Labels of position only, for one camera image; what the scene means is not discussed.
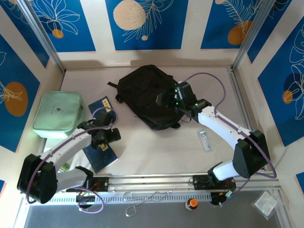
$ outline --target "black backpack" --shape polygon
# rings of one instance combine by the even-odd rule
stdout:
[[[164,130],[169,127],[179,128],[178,121],[183,114],[156,104],[157,96],[173,88],[177,82],[173,76],[167,75],[154,65],[138,68],[121,78],[117,88],[116,99],[125,102],[132,111],[152,130]]]

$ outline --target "mint green storage box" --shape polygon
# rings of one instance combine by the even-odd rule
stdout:
[[[33,130],[42,138],[65,139],[83,122],[85,112],[79,93],[46,93],[36,113]]]

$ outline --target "gray floor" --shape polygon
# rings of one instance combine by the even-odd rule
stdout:
[[[251,204],[260,192],[242,192],[223,208],[200,203],[187,211],[183,203],[145,203],[137,214],[126,217],[132,204],[106,204],[104,210],[88,215],[71,206],[32,206],[26,228],[276,228],[277,216],[267,221]]]

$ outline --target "ventilation grille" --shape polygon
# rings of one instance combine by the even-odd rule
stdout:
[[[148,197],[151,194],[103,194],[101,195],[105,204],[121,204],[121,203],[135,203],[143,201],[142,198]],[[200,192],[200,193],[171,193],[168,196],[163,197],[161,200],[160,198],[164,196],[164,194],[155,194],[154,196],[150,197],[151,200],[147,201],[146,203],[169,203],[169,202],[186,202],[190,198],[197,199],[198,202],[210,202],[212,201],[210,193],[207,192]],[[100,199],[97,198],[95,203],[101,203]],[[48,203],[45,205],[75,205],[76,204],[76,197],[74,196],[63,196],[60,194],[58,196],[54,196]]]

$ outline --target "plastic bag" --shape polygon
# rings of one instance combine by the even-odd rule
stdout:
[[[269,220],[279,205],[283,205],[280,197],[273,190],[265,190],[257,198],[255,202],[251,204],[257,211]]]

